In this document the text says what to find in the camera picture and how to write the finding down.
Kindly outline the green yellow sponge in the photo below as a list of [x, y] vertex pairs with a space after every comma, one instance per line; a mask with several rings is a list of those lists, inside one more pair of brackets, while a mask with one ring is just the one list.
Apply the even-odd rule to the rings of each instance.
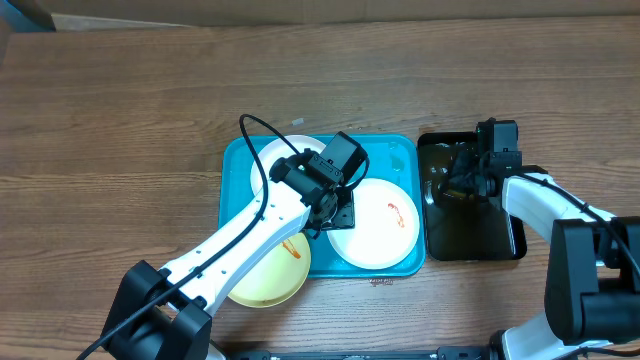
[[464, 200], [464, 201], [467, 201], [467, 200], [473, 201], [475, 199], [475, 195], [473, 193], [459, 192], [451, 189], [446, 190], [444, 192], [444, 195], [449, 198], [454, 198], [454, 199]]

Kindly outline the white plate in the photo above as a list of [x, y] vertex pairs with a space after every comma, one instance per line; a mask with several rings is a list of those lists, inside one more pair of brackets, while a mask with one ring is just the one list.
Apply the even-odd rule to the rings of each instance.
[[[403, 261], [417, 243], [420, 218], [416, 205], [399, 186], [382, 179], [363, 180], [353, 191], [355, 226], [327, 233], [336, 253], [347, 263], [379, 270]], [[387, 207], [395, 204], [404, 218], [399, 228]]]
[[[286, 139], [300, 152], [305, 149], [310, 149], [317, 153], [321, 153], [325, 144], [316, 138], [306, 135], [288, 135]], [[265, 171], [265, 175], [269, 176], [269, 171], [272, 165], [279, 158], [288, 158], [294, 155], [295, 152], [286, 145], [280, 138], [276, 138], [267, 144], [262, 150], [259, 151], [258, 157]], [[250, 185], [254, 195], [256, 195], [262, 188], [263, 182], [257, 168], [257, 163], [254, 162], [251, 167], [250, 173]]]

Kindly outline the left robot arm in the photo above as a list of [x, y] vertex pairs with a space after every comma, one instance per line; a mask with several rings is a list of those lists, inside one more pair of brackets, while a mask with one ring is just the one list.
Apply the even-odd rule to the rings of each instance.
[[234, 218], [188, 253], [156, 269], [141, 261], [123, 277], [98, 340], [116, 359], [223, 359], [212, 318], [272, 249], [304, 229], [353, 227], [351, 177], [363, 147], [339, 132], [321, 152], [279, 158]]

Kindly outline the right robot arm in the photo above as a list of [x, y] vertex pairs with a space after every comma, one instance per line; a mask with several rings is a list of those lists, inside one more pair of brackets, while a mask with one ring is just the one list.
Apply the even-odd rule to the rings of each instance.
[[431, 187], [438, 204], [488, 203], [535, 230], [550, 245], [544, 311], [495, 333], [491, 359], [636, 357], [618, 345], [639, 337], [639, 220], [590, 206], [541, 167], [526, 165], [518, 125], [477, 124], [474, 148], [454, 155]]

